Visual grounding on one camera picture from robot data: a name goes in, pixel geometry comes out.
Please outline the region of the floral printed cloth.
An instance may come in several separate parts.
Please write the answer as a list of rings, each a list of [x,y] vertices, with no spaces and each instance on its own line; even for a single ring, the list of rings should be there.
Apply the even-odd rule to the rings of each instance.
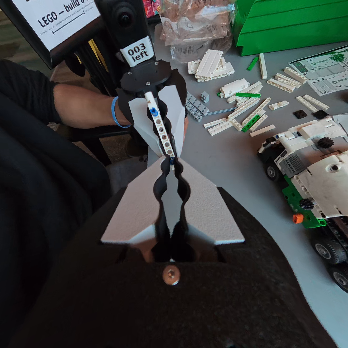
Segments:
[[[151,18],[160,13],[161,0],[143,0],[147,18]]]

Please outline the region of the green plastic bin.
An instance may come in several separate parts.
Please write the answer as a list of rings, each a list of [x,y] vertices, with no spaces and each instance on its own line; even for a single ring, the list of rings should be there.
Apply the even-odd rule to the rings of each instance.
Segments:
[[[347,0],[238,0],[233,39],[241,56],[347,41]]]

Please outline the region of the white lego beam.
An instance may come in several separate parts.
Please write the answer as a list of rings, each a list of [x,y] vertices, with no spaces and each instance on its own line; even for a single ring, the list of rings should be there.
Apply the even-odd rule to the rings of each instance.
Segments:
[[[159,135],[160,141],[163,145],[165,154],[169,155],[169,157],[175,157],[171,141],[169,140],[168,133],[166,131],[162,116],[159,111],[159,107],[155,102],[152,92],[146,92],[144,96],[147,101],[148,109],[150,109],[151,107],[154,107],[158,110],[159,114],[157,117],[153,117],[152,115],[151,116],[152,116],[154,125],[156,126],[156,130]]]

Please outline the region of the grey LEGO beams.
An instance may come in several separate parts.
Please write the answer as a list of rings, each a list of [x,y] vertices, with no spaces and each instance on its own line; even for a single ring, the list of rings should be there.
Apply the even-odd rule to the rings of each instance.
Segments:
[[[201,122],[202,118],[207,116],[210,110],[191,93],[187,92],[185,107],[197,122]]]

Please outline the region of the black sign stand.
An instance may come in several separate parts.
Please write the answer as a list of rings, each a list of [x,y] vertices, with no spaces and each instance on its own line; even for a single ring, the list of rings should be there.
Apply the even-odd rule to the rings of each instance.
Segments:
[[[96,42],[90,39],[80,45],[77,50],[64,56],[63,62],[77,76],[84,77],[89,73],[89,80],[102,94],[116,96],[116,84],[109,73],[106,61]]]

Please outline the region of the person's left forearm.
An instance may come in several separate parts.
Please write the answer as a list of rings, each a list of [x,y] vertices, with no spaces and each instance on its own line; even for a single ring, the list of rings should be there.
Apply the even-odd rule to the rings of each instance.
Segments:
[[[1,96],[45,125],[65,124],[80,129],[116,125],[111,113],[113,97],[55,83],[40,71],[6,59],[0,62],[0,82]],[[118,102],[116,115],[120,124],[128,124]]]

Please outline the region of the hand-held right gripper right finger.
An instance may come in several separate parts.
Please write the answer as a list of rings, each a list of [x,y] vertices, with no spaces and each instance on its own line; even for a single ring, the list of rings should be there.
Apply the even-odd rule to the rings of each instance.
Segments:
[[[181,158],[175,161],[177,193],[182,200],[174,241],[223,245],[245,241],[218,187]]]

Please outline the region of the white green lego truck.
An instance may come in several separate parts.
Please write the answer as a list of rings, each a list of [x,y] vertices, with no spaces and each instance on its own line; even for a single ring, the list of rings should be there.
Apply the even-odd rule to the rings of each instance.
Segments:
[[[258,150],[267,177],[277,182],[293,222],[309,232],[333,281],[348,291],[347,113],[289,128]]]

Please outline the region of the clear plastic bag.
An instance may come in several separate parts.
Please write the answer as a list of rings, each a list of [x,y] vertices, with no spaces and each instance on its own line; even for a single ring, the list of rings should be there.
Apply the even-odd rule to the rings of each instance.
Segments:
[[[206,41],[176,44],[170,47],[170,54],[172,59],[180,63],[188,63],[201,59],[206,53],[206,47]]]
[[[164,0],[159,16],[166,46],[229,37],[234,0]]]

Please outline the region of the person's grey trousers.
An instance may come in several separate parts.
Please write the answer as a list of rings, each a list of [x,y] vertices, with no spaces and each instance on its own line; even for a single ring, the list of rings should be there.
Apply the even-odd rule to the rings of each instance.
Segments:
[[[115,195],[120,189],[128,186],[135,178],[147,169],[148,156],[129,158],[112,163],[106,167],[111,193]]]

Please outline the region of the black framed task sign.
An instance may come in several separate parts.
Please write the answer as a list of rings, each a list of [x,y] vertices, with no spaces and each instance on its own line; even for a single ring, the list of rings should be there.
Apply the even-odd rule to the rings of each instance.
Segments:
[[[93,0],[1,0],[0,7],[50,69],[103,28]]]

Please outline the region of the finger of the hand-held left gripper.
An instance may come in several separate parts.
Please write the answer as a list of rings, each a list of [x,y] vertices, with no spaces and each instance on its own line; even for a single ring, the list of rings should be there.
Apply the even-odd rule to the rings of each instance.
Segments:
[[[128,102],[134,121],[134,128],[147,143],[149,148],[158,156],[162,157],[163,152],[159,144],[159,138],[153,130],[154,123],[147,116],[148,104],[145,98],[135,98]]]
[[[166,117],[171,124],[172,144],[175,145],[176,156],[180,158],[184,141],[185,106],[175,85],[165,86],[159,92],[159,98],[167,106]]]

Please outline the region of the green studded lego plate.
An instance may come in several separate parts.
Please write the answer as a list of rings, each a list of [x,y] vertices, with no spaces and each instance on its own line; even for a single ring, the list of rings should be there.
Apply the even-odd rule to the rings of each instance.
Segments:
[[[254,115],[253,118],[251,118],[251,116],[248,117],[247,120],[249,120],[249,122],[244,125],[241,131],[243,133],[246,133],[260,118],[261,118],[260,115]]]

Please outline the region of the pile of white lego pieces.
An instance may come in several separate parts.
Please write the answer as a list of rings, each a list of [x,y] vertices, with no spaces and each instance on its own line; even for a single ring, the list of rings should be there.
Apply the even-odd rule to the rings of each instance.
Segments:
[[[188,62],[188,74],[194,75],[197,82],[207,82],[212,81],[214,79],[230,76],[235,72],[234,68],[230,62],[225,61],[222,54],[223,52],[220,50],[207,50],[202,59]],[[264,80],[268,76],[264,54],[259,53],[258,57],[261,78],[262,80]],[[267,84],[274,86],[280,90],[286,91],[288,93],[292,93],[295,89],[300,88],[303,84],[305,84],[308,81],[307,77],[305,77],[299,72],[296,72],[294,69],[290,67],[285,67],[284,73],[287,76],[278,73],[275,75],[275,78],[267,80]],[[228,103],[236,102],[236,110],[232,111],[227,118],[222,118],[204,124],[205,128],[209,128],[208,132],[210,133],[210,135],[213,136],[218,133],[221,133],[223,130],[228,129],[232,126],[240,132],[244,125],[249,122],[249,120],[247,120],[248,117],[251,116],[251,118],[253,118],[254,115],[260,115],[261,118],[250,128],[250,131],[252,131],[256,127],[258,127],[258,125],[262,122],[263,117],[267,117],[267,115],[264,114],[265,107],[268,106],[270,110],[276,110],[285,107],[289,104],[287,101],[281,101],[270,105],[269,103],[272,99],[268,97],[254,110],[254,112],[252,112],[242,122],[242,124],[238,123],[236,117],[257,105],[261,97],[238,98],[235,94],[260,93],[262,88],[263,84],[261,81],[257,81],[256,83],[251,85],[246,79],[238,79],[222,86],[220,88],[220,92],[217,93],[217,96],[226,99]],[[323,102],[320,102],[316,98],[313,98],[307,94],[303,97],[296,97],[296,100],[298,100],[302,105],[308,108],[312,113],[320,109],[324,111],[329,109],[328,105],[326,105]]]

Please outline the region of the sticker sheet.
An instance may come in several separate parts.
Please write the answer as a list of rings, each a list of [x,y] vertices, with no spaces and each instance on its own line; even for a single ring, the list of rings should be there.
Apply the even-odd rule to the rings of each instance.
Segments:
[[[348,89],[348,46],[289,62],[318,96]]]

